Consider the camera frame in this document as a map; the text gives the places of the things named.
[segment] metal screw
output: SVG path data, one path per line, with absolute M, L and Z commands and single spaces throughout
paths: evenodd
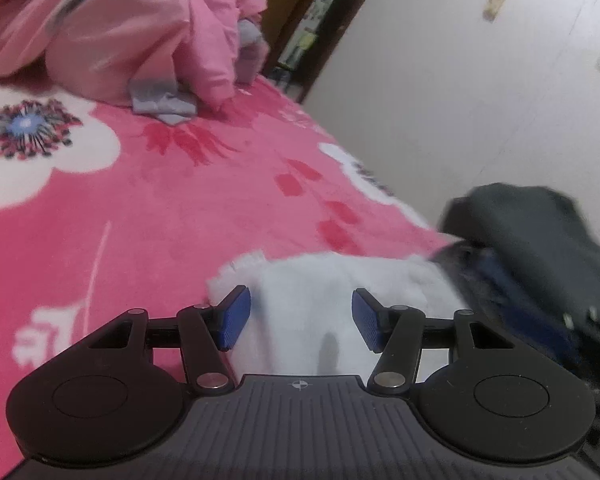
M 406 382 L 406 379 L 404 375 L 397 372 L 380 372 L 374 377 L 374 382 L 383 388 L 398 388 Z
M 205 390 L 218 390 L 229 384 L 229 378 L 224 374 L 219 374 L 218 372 L 209 372 L 200 375 L 196 382 L 198 383 L 198 386 L 204 388 Z

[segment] pink blanket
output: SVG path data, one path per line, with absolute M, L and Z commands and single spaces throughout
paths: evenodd
M 0 86 L 0 476 L 13 385 L 120 312 L 173 316 L 242 254 L 440 247 L 264 79 L 169 127 L 40 80 Z
M 129 105 L 128 87 L 185 82 L 214 109 L 234 95 L 237 22 L 264 0 L 0 0 L 0 78 L 43 54 L 83 97 Z

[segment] crosshair logo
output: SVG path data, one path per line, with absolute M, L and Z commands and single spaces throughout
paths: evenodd
M 311 385 L 302 379 L 298 379 L 297 381 L 293 381 L 290 386 L 293 386 L 296 390 L 304 390 L 306 387 Z

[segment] circular base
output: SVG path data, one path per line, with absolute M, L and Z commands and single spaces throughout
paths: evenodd
M 182 411 L 180 385 L 149 363 L 94 362 L 73 377 L 48 370 L 39 368 L 13 389 L 7 420 L 27 456 L 55 465 L 105 465 L 133 456 L 160 440 Z
M 595 416 L 586 385 L 544 356 L 475 350 L 421 386 L 418 410 L 444 442 L 478 459 L 543 462 L 579 446 Z

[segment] white fluffy cloth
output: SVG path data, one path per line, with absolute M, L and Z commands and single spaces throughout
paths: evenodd
M 365 287 L 384 306 L 406 304 L 427 317 L 451 318 L 465 308 L 436 264 L 405 260 L 306 254 L 269 262 L 247 254 L 207 283 L 218 304 L 235 285 L 251 291 L 251 317 L 230 354 L 243 374 L 349 375 L 366 382 L 378 354 L 370 352 L 351 316 L 351 294 Z M 447 350 L 422 353 L 418 380 L 446 365 Z

